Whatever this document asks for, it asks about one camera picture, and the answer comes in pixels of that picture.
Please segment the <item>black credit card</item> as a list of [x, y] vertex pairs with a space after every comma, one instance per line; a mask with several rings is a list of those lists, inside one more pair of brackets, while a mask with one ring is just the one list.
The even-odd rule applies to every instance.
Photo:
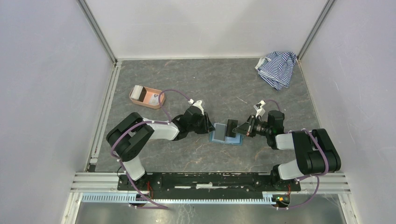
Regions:
[[225, 141], [226, 136], [226, 125], [217, 123], [215, 126], [215, 132], [213, 139], [218, 141]]
[[238, 120], [228, 119], [226, 127], [226, 137], [235, 138], [236, 132], [234, 129], [238, 126]]

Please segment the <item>teal card holder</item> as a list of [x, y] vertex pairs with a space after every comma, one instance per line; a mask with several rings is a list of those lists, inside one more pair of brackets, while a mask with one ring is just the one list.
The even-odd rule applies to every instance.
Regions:
[[215, 130], [210, 133], [209, 142], [241, 146], [243, 137], [238, 133], [235, 137], [226, 136], [227, 125], [214, 123]]

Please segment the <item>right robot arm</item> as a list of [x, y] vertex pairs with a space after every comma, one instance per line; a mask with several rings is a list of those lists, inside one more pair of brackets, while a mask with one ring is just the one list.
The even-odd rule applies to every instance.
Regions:
[[264, 136], [268, 146], [274, 150], [294, 151], [294, 160], [275, 165], [271, 170], [269, 183], [273, 189], [284, 189], [289, 180], [300, 181], [341, 169], [341, 158], [325, 129], [285, 132], [284, 120], [284, 113], [272, 110], [268, 112], [267, 121], [252, 115], [233, 129], [234, 133], [247, 137]]

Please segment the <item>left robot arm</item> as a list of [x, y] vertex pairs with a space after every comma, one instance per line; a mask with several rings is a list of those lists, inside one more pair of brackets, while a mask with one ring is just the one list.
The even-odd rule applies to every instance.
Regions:
[[150, 140], [178, 141], [189, 133], [208, 134], [214, 130], [208, 114], [198, 106], [190, 106], [170, 121], [150, 120], [133, 112], [107, 134], [106, 140], [111, 156], [124, 169], [130, 186], [141, 190], [147, 178], [139, 154]]

